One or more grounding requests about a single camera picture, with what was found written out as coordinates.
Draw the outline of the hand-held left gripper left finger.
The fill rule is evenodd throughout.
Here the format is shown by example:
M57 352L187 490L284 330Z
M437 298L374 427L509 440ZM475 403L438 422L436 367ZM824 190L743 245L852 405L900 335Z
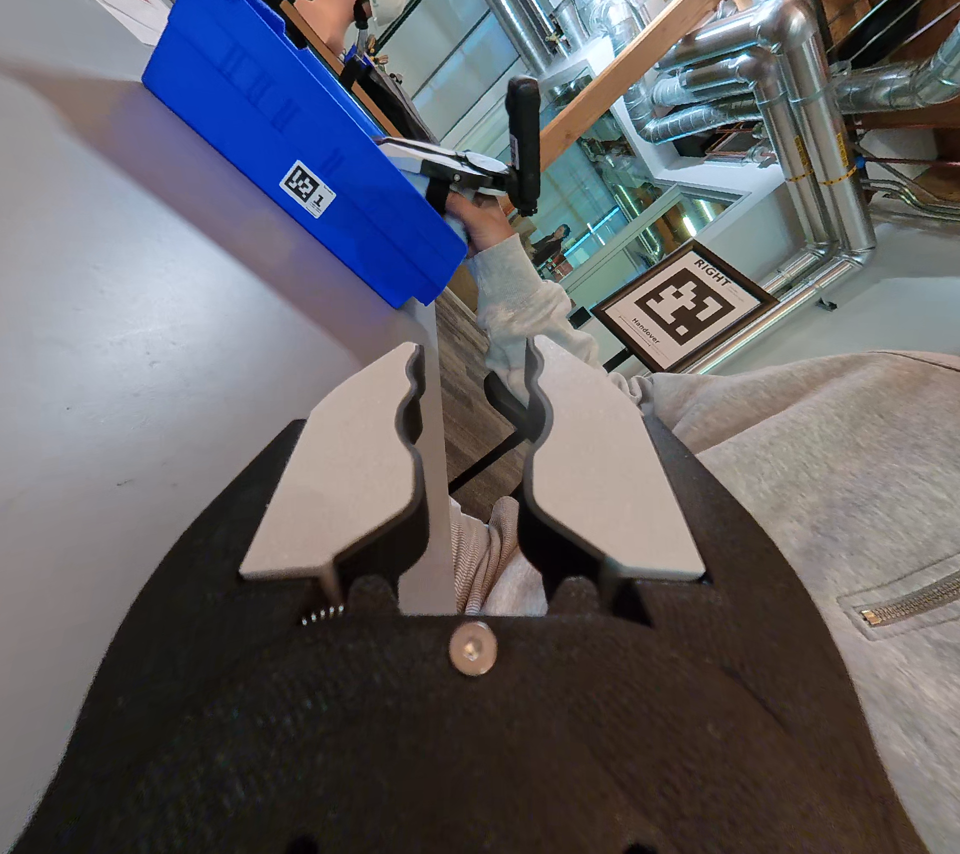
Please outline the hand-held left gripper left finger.
M346 582L347 566L426 502L425 350L406 342L344 381L309 414L239 575Z

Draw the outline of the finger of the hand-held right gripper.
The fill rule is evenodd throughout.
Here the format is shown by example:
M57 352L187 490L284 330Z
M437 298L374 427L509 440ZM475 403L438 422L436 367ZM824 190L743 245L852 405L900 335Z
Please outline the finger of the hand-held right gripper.
M439 146L403 138L378 138L381 152L405 175L426 177L468 177L471 167L455 152Z

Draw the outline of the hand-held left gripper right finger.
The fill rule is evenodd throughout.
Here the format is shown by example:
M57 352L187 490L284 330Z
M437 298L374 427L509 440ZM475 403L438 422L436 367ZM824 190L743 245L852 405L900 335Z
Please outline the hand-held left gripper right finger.
M545 335L527 341L527 506L619 580L706 573L640 408Z

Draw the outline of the blue bin with marker label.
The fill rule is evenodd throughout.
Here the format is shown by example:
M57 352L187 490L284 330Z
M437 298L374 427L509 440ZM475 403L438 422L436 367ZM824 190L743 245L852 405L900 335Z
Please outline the blue bin with marker label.
M464 260L377 124L261 0L175 0L142 81L391 307L432 303Z

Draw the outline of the person's right forearm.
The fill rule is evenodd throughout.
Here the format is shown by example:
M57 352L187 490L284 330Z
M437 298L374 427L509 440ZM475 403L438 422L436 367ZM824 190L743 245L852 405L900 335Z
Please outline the person's right forearm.
M539 276L517 235L476 253L469 262L478 288L477 322L488 338L486 367L521 405L529 402L525 370L530 339L543 336L605 373L594 337L570 322L567 292Z

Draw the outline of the person's right hand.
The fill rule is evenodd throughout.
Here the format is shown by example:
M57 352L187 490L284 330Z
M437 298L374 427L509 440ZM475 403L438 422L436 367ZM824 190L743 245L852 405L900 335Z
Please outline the person's right hand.
M469 258L516 235L496 197L475 194L469 199L459 192L451 191L447 195L445 211L462 224Z

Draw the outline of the wooden beam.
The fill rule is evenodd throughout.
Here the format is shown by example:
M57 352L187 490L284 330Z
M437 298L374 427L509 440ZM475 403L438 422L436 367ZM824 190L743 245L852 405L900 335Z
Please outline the wooden beam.
M654 20L540 133L540 168L546 171L685 34L722 0L672 0Z

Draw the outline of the framed marker sign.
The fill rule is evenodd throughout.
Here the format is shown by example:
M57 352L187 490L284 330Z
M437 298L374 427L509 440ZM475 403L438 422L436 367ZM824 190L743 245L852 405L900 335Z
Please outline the framed marker sign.
M591 313L646 368L678 372L778 304L761 285L690 240Z

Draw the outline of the silver duct pipes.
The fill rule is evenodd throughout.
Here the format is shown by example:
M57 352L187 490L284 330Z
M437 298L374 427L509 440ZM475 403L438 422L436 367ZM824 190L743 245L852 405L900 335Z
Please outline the silver duct pipes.
M926 60L834 80L810 0L753 0L751 8L682 37L658 62L689 98L750 87L805 236L801 253L762 286L772 294L832 257L863 262L876 238L845 116L906 111L958 98L958 28Z

